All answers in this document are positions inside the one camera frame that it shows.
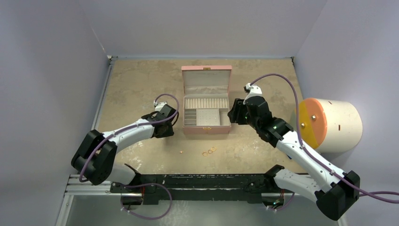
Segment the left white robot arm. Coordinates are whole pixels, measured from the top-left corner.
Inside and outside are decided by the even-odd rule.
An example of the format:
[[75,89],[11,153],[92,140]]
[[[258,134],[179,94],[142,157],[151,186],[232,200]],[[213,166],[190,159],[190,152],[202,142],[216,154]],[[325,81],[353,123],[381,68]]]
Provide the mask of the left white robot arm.
[[89,181],[95,186],[110,181],[122,184],[130,193],[136,192],[140,188],[137,172],[127,165],[117,164],[116,154],[142,140],[173,136],[173,125],[178,116],[178,110],[162,102],[154,112],[125,127],[103,133],[91,130],[71,161],[80,172],[79,181]]

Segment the pink jewelry box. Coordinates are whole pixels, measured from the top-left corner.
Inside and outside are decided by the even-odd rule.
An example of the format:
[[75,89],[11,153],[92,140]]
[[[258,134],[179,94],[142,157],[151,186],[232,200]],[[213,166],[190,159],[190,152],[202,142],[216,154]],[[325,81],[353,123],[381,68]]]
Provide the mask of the pink jewelry box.
[[228,134],[232,66],[181,67],[184,86],[183,132],[186,135]]

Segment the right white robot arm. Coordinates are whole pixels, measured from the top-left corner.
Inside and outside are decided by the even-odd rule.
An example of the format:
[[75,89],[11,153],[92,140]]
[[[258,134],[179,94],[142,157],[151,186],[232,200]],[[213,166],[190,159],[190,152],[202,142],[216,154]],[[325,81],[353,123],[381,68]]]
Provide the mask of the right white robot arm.
[[359,175],[352,170],[345,172],[318,154],[289,123],[272,115],[263,97],[236,98],[228,117],[231,123],[252,127],[261,140],[287,154],[309,175],[306,178],[280,169],[265,177],[267,190],[275,192],[282,188],[306,197],[334,221],[359,199]]

